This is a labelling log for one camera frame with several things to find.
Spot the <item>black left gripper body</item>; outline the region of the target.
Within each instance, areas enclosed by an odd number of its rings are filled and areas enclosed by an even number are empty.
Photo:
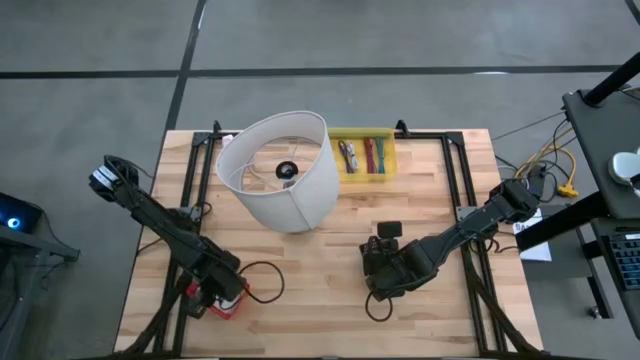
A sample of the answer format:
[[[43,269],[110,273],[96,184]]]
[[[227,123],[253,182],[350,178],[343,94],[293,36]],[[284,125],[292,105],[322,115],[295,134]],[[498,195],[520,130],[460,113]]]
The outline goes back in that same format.
[[[196,278],[200,284],[202,301],[213,303],[216,299],[234,301],[244,290],[246,281],[238,274],[239,260],[209,252],[201,254],[196,266]]]

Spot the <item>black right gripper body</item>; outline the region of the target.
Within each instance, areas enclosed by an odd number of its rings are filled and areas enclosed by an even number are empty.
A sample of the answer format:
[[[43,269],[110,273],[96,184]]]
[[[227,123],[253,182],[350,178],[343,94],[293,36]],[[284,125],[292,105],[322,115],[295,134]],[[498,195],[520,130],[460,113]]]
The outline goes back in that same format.
[[[398,249],[398,269],[389,266],[374,276],[369,291],[377,301],[401,297],[431,279],[431,255],[427,240],[413,240]]]

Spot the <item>red plastic bin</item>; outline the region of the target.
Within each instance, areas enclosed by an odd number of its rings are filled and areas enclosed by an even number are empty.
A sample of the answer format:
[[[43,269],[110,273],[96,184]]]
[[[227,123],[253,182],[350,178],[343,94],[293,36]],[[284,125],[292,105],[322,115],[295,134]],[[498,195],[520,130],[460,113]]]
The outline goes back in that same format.
[[[196,281],[193,281],[189,285],[189,287],[186,290],[186,294],[188,296],[188,300],[189,300],[189,296],[193,294],[199,294],[202,300],[204,297],[204,292],[201,290],[200,284],[197,283]],[[206,311],[211,311],[212,313],[216,314],[218,317],[222,318],[223,320],[229,320],[236,313],[236,311],[240,307],[240,304],[248,297],[248,293],[245,290],[241,291],[240,294],[232,300],[233,301],[232,307],[216,307],[214,305],[216,297],[217,296],[213,297],[212,303],[208,307],[206,307],[207,308]]]

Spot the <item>yellow plastic bin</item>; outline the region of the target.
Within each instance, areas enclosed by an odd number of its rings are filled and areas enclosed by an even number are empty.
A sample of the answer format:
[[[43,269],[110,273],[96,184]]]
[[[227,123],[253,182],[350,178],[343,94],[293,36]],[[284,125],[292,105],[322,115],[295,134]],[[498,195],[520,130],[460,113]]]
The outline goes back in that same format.
[[[372,138],[373,154],[377,172],[369,174],[367,172],[367,161],[365,155],[364,139]],[[385,173],[378,173],[378,155],[375,138],[384,139],[385,148]],[[333,150],[334,158],[338,166],[340,180],[342,183],[354,182],[385,182],[389,181],[397,173],[397,159],[395,135],[391,128],[330,128],[329,139]],[[338,147],[338,141],[343,140],[347,145],[352,142],[355,146],[359,168],[355,173],[347,173],[345,162]]]

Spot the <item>cream fabric lampshade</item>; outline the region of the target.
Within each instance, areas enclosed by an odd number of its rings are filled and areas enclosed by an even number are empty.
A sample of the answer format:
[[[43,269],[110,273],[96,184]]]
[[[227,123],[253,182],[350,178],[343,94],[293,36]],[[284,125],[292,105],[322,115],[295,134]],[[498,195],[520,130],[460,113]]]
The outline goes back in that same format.
[[[303,175],[286,188],[255,193],[243,187],[244,171],[262,147],[275,140],[301,138],[319,146],[319,154]],[[216,173],[262,225],[282,233],[314,229],[333,209],[340,179],[324,118],[310,111],[290,111],[267,117],[223,147]]]

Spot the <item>white paper sheet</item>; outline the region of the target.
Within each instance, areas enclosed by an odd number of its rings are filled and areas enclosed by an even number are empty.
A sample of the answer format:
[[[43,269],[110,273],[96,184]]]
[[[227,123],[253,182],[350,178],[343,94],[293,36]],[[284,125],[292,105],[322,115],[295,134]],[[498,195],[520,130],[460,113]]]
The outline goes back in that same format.
[[[528,220],[524,222],[515,222],[512,225],[513,233],[515,235],[518,235],[520,232],[527,230],[529,227],[536,225],[542,220],[543,220],[543,215],[541,213],[541,209],[538,208],[534,213],[534,215],[530,217]],[[528,250],[519,249],[519,254],[522,260],[542,261],[542,262],[552,261],[550,247],[547,242],[543,242],[539,245],[529,248]]]

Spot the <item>black power strip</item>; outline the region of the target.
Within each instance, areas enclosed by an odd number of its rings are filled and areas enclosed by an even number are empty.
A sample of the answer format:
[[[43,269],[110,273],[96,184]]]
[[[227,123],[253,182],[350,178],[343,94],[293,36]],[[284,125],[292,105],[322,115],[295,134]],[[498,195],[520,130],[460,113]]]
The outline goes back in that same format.
[[[543,196],[545,178],[545,165],[534,165],[527,174],[528,190],[538,199],[541,199]]]

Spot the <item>grey metal stand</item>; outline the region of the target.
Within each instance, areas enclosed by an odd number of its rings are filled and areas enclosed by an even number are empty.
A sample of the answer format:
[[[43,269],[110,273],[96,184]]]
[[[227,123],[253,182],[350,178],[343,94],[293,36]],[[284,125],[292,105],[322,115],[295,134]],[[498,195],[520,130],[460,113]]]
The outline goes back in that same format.
[[[15,357],[40,289],[37,269],[43,268],[50,256],[74,262],[79,254],[69,246],[0,226],[0,295],[4,288],[8,295],[6,302],[0,302],[0,360]]]

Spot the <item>black box with blue light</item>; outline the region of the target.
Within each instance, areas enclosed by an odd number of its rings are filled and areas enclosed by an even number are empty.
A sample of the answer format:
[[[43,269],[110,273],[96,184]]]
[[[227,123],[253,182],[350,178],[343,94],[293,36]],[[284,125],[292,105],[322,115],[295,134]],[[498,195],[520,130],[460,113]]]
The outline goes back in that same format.
[[[0,226],[32,234],[42,213],[36,205],[0,192]]]

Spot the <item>black keyboard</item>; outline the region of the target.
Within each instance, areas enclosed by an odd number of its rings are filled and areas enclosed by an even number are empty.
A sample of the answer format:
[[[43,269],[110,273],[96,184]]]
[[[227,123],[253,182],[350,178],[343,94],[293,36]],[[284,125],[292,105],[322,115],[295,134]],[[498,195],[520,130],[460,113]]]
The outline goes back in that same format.
[[[640,290],[640,233],[617,233],[609,240],[616,274],[627,291]]]

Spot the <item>black side desk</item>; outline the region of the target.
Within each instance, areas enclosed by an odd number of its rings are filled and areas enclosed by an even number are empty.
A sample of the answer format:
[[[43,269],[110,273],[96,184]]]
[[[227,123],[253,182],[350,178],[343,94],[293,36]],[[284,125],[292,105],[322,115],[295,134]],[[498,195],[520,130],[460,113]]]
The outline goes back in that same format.
[[[596,239],[584,244],[582,252],[587,258],[604,258],[631,327],[640,339],[640,290],[623,288],[609,248],[614,234],[640,233],[640,186],[618,184],[608,170],[614,154],[640,148],[640,97],[617,90],[597,107],[591,107],[583,102],[586,93],[566,94],[563,102],[598,190],[520,232],[516,241],[520,249],[528,250],[590,224]]]

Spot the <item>white rounded device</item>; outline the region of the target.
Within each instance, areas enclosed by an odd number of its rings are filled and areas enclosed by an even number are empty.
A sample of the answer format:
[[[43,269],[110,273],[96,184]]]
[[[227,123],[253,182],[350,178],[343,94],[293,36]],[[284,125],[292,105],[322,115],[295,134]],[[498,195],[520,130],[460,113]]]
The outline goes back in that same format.
[[[635,152],[618,152],[608,162],[610,177],[618,184],[640,186],[640,148]]]

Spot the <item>black desk pole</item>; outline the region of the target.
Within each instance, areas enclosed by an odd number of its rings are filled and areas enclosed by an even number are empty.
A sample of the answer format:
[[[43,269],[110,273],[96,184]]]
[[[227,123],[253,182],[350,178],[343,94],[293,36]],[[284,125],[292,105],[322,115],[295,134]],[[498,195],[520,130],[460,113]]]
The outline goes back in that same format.
[[[595,88],[582,96],[583,102],[591,107],[597,107],[609,95],[619,90],[624,84],[640,73],[640,51],[613,71]]]

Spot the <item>black metal rig frame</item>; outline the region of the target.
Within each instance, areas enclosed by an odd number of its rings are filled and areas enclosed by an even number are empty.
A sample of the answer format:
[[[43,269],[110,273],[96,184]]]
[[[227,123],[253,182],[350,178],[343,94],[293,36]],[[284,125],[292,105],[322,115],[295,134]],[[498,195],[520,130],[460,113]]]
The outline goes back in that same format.
[[[314,231],[285,235],[260,225],[215,172],[219,140],[201,131],[171,131],[153,194],[164,205],[204,202],[201,231],[228,247],[267,304],[245,300],[223,320],[174,308],[153,342],[156,350],[196,358],[474,357],[497,340],[488,310],[467,290],[464,263],[491,274],[497,299],[533,346],[542,343],[514,240],[504,252],[456,251],[437,277],[391,304],[368,298],[358,247],[380,221],[399,220],[407,239],[442,231],[458,206],[483,202],[498,182],[484,130],[414,129],[396,139],[398,172],[389,182],[350,183]]]

